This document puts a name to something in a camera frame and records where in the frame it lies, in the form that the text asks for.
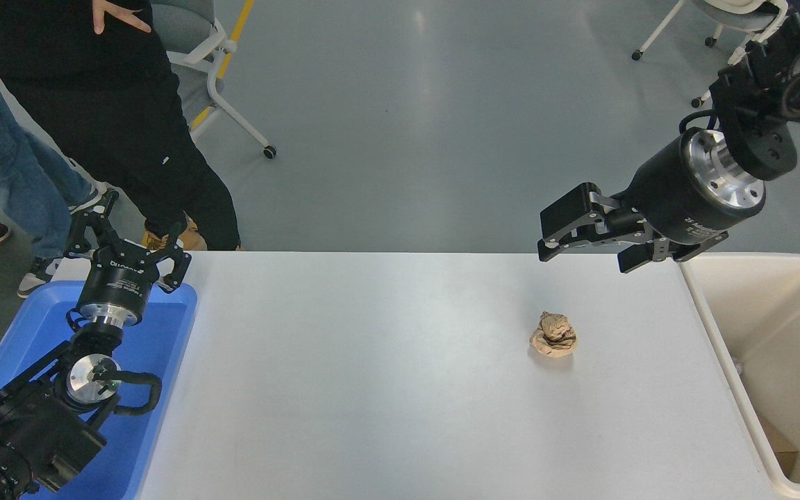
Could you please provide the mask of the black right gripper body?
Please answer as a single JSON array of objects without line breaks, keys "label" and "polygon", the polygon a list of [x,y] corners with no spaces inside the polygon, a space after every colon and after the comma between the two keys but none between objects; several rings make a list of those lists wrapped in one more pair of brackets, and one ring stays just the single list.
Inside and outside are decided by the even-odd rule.
[{"label": "black right gripper body", "polygon": [[689,156],[692,139],[675,139],[646,161],[622,192],[653,231],[653,260],[685,262],[727,240],[725,213],[709,200]]}]

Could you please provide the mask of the person's hand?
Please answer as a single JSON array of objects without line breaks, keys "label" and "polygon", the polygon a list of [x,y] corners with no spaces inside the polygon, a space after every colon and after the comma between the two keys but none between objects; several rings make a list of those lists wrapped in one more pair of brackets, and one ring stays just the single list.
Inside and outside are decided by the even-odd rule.
[{"label": "person's hand", "polygon": [[96,35],[102,35],[105,31],[107,16],[120,20],[124,24],[137,29],[137,31],[142,31],[143,33],[152,32],[149,23],[144,22],[138,16],[142,9],[130,9],[104,0],[93,0],[91,9],[93,32]]}]

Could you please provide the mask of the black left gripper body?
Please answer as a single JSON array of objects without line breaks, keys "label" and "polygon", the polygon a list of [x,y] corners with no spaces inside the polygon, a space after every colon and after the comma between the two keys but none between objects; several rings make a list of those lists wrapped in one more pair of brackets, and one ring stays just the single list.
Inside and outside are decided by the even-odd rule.
[{"label": "black left gripper body", "polygon": [[84,317],[142,317],[158,278],[158,266],[147,248],[133,242],[99,247],[77,308]]}]

